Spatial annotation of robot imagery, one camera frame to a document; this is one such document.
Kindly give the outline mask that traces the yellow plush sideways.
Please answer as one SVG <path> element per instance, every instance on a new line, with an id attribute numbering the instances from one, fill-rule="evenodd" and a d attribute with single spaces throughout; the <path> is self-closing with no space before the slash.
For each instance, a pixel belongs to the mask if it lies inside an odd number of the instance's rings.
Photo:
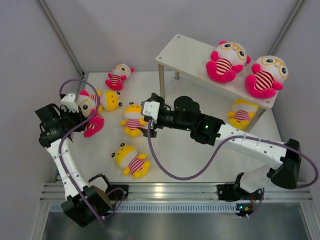
<path id="1" fill-rule="evenodd" d="M 99 104 L 98 112 L 101 113 L 103 110 L 107 112 L 113 112 L 117 108 L 121 108 L 123 103 L 120 100 L 121 92 L 113 90 L 105 90 L 103 93 L 97 90 L 98 97 L 93 93 L 91 98 L 96 104 Z"/>

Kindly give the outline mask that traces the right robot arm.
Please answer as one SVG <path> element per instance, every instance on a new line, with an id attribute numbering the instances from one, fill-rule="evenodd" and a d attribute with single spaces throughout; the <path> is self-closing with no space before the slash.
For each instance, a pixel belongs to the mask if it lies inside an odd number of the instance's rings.
<path id="1" fill-rule="evenodd" d="M 202 113 L 200 105 L 188 96 L 176 98 L 170 109 L 164 98 L 152 93 L 141 103 L 141 114 L 148 121 L 148 128 L 143 130 L 148 139 L 156 137 L 156 129 L 188 131 L 197 143 L 216 146 L 217 150 L 226 147 L 263 163 L 251 172 L 238 174 L 233 192 L 240 199 L 267 186 L 287 190 L 298 187 L 301 156 L 300 144 L 294 139 L 273 142 L 258 138 L 222 119 Z"/>

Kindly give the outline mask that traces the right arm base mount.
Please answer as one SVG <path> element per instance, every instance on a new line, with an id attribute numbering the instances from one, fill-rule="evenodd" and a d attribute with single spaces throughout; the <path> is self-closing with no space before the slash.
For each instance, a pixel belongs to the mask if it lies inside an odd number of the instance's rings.
<path id="1" fill-rule="evenodd" d="M 234 184 L 218 184 L 217 186 L 218 199 L 226 202 L 236 202 L 240 200 L 260 200 L 263 190 L 260 188 L 252 193 L 235 186 Z"/>

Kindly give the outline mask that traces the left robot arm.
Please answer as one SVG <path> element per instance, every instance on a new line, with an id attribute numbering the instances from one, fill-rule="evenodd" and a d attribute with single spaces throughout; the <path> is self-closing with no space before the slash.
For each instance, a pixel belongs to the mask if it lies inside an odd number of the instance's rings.
<path id="1" fill-rule="evenodd" d="M 79 110 L 62 110 L 54 103 L 35 113 L 40 119 L 38 141 L 54 160 L 62 179 L 65 201 L 61 208 L 64 214 L 80 227 L 93 221 L 98 221 L 102 226 L 102 216 L 112 207 L 109 198 L 113 187 L 105 182 L 91 185 L 77 167 L 70 149 L 72 133 L 83 131 L 88 119 Z"/>

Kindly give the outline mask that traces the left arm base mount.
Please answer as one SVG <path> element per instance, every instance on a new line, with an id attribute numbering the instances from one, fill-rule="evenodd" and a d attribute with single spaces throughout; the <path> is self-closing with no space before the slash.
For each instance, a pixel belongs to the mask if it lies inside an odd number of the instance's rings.
<path id="1" fill-rule="evenodd" d="M 120 201 L 122 197 L 126 199 L 129 194 L 128 184 L 112 184 L 106 190 L 106 194 L 111 201 Z"/>

